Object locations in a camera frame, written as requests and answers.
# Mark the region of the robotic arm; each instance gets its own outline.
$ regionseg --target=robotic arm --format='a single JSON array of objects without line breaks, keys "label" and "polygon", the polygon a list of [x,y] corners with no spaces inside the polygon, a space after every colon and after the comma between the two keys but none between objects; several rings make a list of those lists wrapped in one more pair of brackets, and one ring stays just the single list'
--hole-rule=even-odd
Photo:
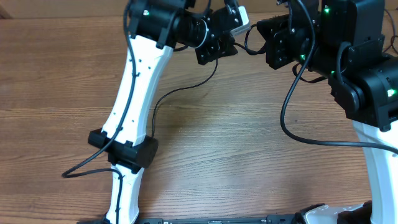
[{"label": "robotic arm", "polygon": [[[195,0],[141,0],[127,5],[131,20],[125,29],[131,35],[127,39],[135,55],[132,50],[127,53],[114,108],[103,128],[92,131],[88,140],[100,149],[106,147],[112,170],[119,172],[114,173],[111,206],[102,223],[132,224],[137,220],[142,174],[158,148],[157,140],[146,135],[147,115],[176,43],[195,48],[201,65],[238,52],[233,47],[233,36],[249,30],[250,22],[245,8],[236,0],[224,2],[224,8],[215,12],[208,8],[201,14],[187,11]],[[289,15],[257,23],[267,43],[266,62],[278,69],[295,60],[328,78],[331,94],[347,118],[354,120],[360,140],[396,150],[398,58],[382,54],[384,0],[323,0],[322,12],[318,12],[318,0],[283,0],[278,4],[285,2]],[[308,20],[315,26],[313,40]],[[310,50],[312,41],[314,51]],[[131,85],[135,89],[129,101]],[[129,109],[124,116],[125,107]],[[398,223],[398,158],[393,152],[364,148],[373,203],[351,207],[316,205],[286,223]]]}]

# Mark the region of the wooden table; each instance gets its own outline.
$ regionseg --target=wooden table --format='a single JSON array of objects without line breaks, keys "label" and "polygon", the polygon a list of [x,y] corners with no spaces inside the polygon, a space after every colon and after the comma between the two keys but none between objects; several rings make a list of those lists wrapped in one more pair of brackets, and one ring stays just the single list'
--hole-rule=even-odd
[{"label": "wooden table", "polygon": [[[262,44],[253,31],[250,48]],[[120,17],[0,21],[0,223],[75,223],[108,210],[110,174],[61,173],[96,151],[88,133],[113,107],[125,57]],[[155,98],[201,82],[214,66],[198,65],[193,50],[175,53]],[[240,49],[220,59],[206,85],[166,98],[157,114],[160,147],[142,180],[141,215],[254,217],[371,199],[361,149],[301,144],[282,132],[291,67],[274,71],[264,55]],[[306,138],[358,139],[326,82],[301,82],[286,122]],[[109,167],[106,157],[83,170]]]}]

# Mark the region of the wooden surface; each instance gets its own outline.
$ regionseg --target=wooden surface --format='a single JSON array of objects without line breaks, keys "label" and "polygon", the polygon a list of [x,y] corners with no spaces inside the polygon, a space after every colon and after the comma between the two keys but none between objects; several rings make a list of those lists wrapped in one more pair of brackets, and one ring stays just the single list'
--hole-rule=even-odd
[{"label": "wooden surface", "polygon": [[[193,11],[202,11],[208,0],[197,0]],[[276,0],[238,0],[248,12],[287,12],[284,6],[277,6]],[[386,9],[394,10],[397,0],[385,0]],[[11,18],[61,18],[90,16],[122,16],[127,0],[0,0],[0,7]],[[212,0],[211,8],[225,7],[224,0]]]},{"label": "wooden surface", "polygon": [[[111,174],[60,176],[96,151],[88,133],[106,121],[123,74],[121,18],[1,20],[0,30],[0,223],[102,216]],[[249,46],[263,43],[253,31]],[[214,65],[198,65],[192,49],[174,54],[155,98],[201,82]],[[160,147],[141,185],[143,217],[252,217],[371,198],[361,149],[301,144],[282,132],[291,66],[274,71],[265,56],[239,50],[220,59],[206,85],[165,99],[155,134]],[[326,82],[300,83],[287,126],[307,138],[356,141],[329,93]],[[102,167],[109,167],[106,154],[83,170]]]}]

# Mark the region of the black clamp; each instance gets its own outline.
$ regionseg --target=black clamp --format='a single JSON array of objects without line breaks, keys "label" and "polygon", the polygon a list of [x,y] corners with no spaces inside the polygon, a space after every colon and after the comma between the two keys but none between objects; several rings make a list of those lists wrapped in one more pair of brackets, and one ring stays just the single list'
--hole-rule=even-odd
[{"label": "black clamp", "polygon": [[[101,132],[101,129],[90,131],[88,144],[101,149],[110,141],[106,135],[107,133]],[[159,142],[149,136],[146,136],[144,142],[137,146],[132,146],[130,141],[126,141],[124,144],[113,141],[106,149],[108,162],[112,165],[120,164],[131,169],[133,173],[137,173],[141,167],[145,169],[149,167],[154,160],[158,146]]]}]

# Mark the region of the green led indicator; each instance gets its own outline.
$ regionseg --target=green led indicator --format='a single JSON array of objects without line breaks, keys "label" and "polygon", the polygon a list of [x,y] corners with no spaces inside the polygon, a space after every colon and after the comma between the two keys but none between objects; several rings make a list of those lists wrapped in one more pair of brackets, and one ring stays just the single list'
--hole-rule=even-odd
[{"label": "green led indicator", "polygon": [[387,91],[388,97],[392,97],[397,93],[397,90],[390,89]]}]

